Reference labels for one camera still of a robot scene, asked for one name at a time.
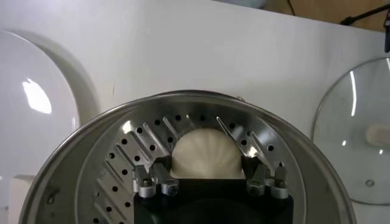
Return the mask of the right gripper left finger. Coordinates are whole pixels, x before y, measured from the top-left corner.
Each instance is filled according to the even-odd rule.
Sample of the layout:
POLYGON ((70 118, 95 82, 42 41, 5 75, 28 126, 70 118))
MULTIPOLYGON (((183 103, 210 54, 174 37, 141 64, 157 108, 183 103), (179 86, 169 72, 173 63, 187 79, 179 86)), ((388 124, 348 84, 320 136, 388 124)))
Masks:
POLYGON ((152 198, 158 193, 175 197, 179 192, 179 180, 170 174, 172 156, 157 158, 147 171, 143 165, 133 169, 133 192, 141 198, 152 198))

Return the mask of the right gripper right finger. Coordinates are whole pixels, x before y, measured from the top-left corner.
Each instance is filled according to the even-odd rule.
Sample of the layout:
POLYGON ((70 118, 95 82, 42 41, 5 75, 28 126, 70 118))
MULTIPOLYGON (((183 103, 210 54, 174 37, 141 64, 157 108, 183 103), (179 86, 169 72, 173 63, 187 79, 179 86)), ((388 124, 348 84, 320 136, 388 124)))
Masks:
POLYGON ((278 200, 288 199, 287 169, 283 163, 279 163, 274 174, 271 174, 269 166, 259 158, 242 156, 241 167, 246 179, 246 189, 251 196, 263 196, 266 189, 269 189, 271 197, 278 200))

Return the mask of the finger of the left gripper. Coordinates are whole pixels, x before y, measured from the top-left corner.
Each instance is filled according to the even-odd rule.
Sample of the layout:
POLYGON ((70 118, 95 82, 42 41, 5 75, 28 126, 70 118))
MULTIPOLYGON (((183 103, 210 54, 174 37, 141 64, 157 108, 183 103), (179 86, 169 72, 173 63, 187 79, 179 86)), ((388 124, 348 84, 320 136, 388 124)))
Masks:
POLYGON ((385 28, 385 53, 390 51, 390 12, 387 12, 383 27, 385 28))

